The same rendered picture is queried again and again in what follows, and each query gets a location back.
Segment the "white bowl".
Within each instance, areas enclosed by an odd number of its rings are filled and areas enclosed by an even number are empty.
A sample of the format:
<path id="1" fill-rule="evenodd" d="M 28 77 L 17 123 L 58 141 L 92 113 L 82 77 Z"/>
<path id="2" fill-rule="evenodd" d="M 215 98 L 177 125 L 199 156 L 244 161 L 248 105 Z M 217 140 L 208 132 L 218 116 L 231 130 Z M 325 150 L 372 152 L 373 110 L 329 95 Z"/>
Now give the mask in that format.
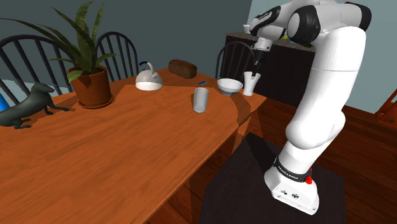
<path id="1" fill-rule="evenodd" d="M 235 79 L 221 78 L 217 82 L 219 91 L 223 95 L 232 96 L 235 95 L 243 87 L 243 84 Z"/>

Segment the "dark robot stand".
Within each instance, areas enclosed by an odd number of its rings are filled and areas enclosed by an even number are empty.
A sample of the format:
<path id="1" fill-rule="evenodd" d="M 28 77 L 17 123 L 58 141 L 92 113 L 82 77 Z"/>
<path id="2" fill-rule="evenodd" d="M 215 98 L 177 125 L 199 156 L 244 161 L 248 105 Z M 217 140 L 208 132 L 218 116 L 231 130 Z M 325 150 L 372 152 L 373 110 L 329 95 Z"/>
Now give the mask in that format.
<path id="1" fill-rule="evenodd" d="M 319 194 L 314 215 L 271 196 L 264 173 L 281 147 L 249 133 L 205 189 L 199 224 L 347 224 L 344 179 L 312 166 Z"/>

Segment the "white vase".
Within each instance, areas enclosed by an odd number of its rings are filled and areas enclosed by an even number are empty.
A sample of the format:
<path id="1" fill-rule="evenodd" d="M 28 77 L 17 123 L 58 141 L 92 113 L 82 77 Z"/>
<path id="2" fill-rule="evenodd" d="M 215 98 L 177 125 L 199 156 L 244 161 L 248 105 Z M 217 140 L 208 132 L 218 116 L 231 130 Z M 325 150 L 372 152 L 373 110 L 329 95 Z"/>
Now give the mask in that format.
<path id="1" fill-rule="evenodd" d="M 253 73 L 251 71 L 244 72 L 244 91 L 243 94 L 246 96 L 252 96 L 255 85 L 260 79 L 260 73 Z"/>

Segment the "dark animal figure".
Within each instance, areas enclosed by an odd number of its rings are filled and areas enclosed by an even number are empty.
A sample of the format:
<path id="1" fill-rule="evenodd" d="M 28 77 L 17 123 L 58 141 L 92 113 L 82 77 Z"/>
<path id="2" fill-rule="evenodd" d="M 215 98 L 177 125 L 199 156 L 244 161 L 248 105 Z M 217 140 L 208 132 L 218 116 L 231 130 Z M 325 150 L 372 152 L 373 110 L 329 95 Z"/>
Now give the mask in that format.
<path id="1" fill-rule="evenodd" d="M 50 93 L 54 91 L 55 90 L 48 85 L 35 82 L 31 88 L 31 93 L 26 99 L 17 105 L 0 112 L 0 126 L 13 126 L 14 129 L 26 129 L 31 126 L 22 124 L 31 120 L 28 116 L 36 114 L 42 110 L 44 110 L 47 115 L 53 114 L 48 111 L 48 108 L 69 111 L 68 108 L 57 107 L 54 105 L 52 97 L 50 96 Z"/>

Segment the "wooden furniture piece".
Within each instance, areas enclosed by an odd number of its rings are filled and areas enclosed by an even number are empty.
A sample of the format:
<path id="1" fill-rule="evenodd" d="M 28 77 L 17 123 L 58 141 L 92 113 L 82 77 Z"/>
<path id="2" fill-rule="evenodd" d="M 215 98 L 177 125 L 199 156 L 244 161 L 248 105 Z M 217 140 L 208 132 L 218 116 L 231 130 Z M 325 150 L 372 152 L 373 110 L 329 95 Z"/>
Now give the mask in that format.
<path id="1" fill-rule="evenodd" d="M 397 96 L 397 89 L 383 103 L 375 113 L 377 121 L 387 127 L 397 129 L 397 100 L 392 100 Z"/>

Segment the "dark spindle-back chair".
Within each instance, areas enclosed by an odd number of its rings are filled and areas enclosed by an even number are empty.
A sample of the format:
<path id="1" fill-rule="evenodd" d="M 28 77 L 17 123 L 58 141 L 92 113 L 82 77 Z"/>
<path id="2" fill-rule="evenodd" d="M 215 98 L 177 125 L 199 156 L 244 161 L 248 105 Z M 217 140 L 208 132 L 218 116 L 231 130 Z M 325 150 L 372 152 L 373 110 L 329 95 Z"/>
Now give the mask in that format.
<path id="1" fill-rule="evenodd" d="M 106 32 L 96 41 L 100 55 L 114 53 L 104 60 L 110 81 L 118 81 L 136 76 L 139 73 L 137 51 L 129 38 L 120 32 Z"/>
<path id="2" fill-rule="evenodd" d="M 244 79 L 243 73 L 250 68 L 254 60 L 251 47 L 241 41 L 227 43 L 216 60 L 215 79 L 231 78 L 237 81 Z"/>
<path id="3" fill-rule="evenodd" d="M 74 58 L 42 36 L 20 34 L 0 40 L 0 96 L 14 106 L 27 97 L 35 82 L 53 88 L 51 96 L 72 92 L 67 70 L 73 65 L 61 59 Z"/>

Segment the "white cylinder cup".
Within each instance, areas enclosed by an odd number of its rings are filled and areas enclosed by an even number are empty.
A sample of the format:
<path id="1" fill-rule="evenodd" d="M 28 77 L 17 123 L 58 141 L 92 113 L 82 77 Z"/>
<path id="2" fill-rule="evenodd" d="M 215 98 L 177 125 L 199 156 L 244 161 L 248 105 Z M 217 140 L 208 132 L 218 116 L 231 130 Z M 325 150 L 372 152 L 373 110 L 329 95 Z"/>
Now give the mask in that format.
<path id="1" fill-rule="evenodd" d="M 193 110 L 197 113 L 204 113 L 207 108 L 207 101 L 209 97 L 209 90 L 204 87 L 195 89 L 193 98 Z"/>

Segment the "potted green plant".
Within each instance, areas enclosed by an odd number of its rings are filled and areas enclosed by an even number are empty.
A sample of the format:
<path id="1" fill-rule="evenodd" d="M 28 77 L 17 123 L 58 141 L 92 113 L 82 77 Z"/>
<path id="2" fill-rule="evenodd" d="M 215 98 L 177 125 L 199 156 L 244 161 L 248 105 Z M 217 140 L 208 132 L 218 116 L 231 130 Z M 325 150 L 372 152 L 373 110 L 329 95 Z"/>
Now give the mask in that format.
<path id="1" fill-rule="evenodd" d="M 97 54 L 94 41 L 96 40 L 98 26 L 102 19 L 103 8 L 100 8 L 97 12 L 93 28 L 89 29 L 86 24 L 86 17 L 91 4 L 91 2 L 82 4 L 74 20 L 60 11 L 57 12 L 75 30 L 78 40 L 77 45 L 73 45 L 56 29 L 41 24 L 34 25 L 22 20 L 17 20 L 17 22 L 40 32 L 42 35 L 21 34 L 0 40 L 0 59 L 3 60 L 25 95 L 29 95 L 31 91 L 25 85 L 23 79 L 3 50 L 3 47 L 9 43 L 13 43 L 33 80 L 38 81 L 39 78 L 20 44 L 20 41 L 23 39 L 31 39 L 38 48 L 39 55 L 46 66 L 46 70 L 58 94 L 61 93 L 61 90 L 49 64 L 50 59 L 47 58 L 43 50 L 42 42 L 53 46 L 56 57 L 52 60 L 59 63 L 62 77 L 67 83 L 68 90 L 76 92 L 78 104 L 82 108 L 98 109 L 112 103 L 114 96 L 111 94 L 108 72 L 104 66 L 101 66 L 101 62 L 114 57 L 115 54 L 104 53 L 102 56 L 98 56 Z"/>

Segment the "dark sideboard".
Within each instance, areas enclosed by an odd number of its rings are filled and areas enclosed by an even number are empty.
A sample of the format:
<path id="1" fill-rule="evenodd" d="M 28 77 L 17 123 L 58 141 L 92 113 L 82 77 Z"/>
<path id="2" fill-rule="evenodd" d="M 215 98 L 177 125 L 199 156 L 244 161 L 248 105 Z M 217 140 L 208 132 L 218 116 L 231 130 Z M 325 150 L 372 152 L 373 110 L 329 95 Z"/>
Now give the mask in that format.
<path id="1" fill-rule="evenodd" d="M 257 41 L 257 37 L 243 32 L 226 34 L 225 44 L 241 41 L 249 46 Z M 277 40 L 271 51 L 260 64 L 258 80 L 254 92 L 273 100 L 297 107 L 303 97 L 309 78 L 315 49 L 306 48 L 288 40 Z"/>

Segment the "brown bread loaf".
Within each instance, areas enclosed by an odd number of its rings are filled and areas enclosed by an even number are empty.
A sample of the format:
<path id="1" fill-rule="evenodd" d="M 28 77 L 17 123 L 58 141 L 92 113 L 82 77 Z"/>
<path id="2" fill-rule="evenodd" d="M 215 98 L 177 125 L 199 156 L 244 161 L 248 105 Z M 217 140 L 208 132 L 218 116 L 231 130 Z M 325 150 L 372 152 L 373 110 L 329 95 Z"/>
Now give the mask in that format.
<path id="1" fill-rule="evenodd" d="M 169 62 L 168 69 L 171 73 L 186 79 L 196 77 L 197 66 L 184 60 L 173 59 Z"/>

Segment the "wooden dining table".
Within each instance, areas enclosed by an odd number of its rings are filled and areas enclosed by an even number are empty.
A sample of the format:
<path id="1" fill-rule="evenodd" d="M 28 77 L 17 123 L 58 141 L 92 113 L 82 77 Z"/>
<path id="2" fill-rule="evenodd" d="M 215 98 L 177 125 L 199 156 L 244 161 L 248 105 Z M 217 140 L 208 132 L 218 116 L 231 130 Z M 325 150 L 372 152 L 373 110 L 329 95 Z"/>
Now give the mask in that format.
<path id="1" fill-rule="evenodd" d="M 105 108 L 84 109 L 70 93 L 54 98 L 69 111 L 0 127 L 0 224 L 143 224 L 225 141 L 241 142 L 265 102 L 225 96 L 203 74 L 160 75 L 152 92 L 134 78 L 112 82 Z M 204 113 L 193 110 L 198 87 L 209 90 Z"/>

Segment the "white kettle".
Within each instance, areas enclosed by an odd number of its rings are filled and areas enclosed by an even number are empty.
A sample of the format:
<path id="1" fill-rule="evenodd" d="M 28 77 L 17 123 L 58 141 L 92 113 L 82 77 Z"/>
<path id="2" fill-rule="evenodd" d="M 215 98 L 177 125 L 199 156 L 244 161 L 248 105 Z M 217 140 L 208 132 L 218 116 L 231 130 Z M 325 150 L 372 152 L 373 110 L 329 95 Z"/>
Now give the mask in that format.
<path id="1" fill-rule="evenodd" d="M 142 61 L 139 65 L 149 65 L 148 70 L 141 71 L 136 77 L 136 88 L 143 91 L 154 91 L 163 87 L 160 75 L 154 70 L 150 62 Z"/>

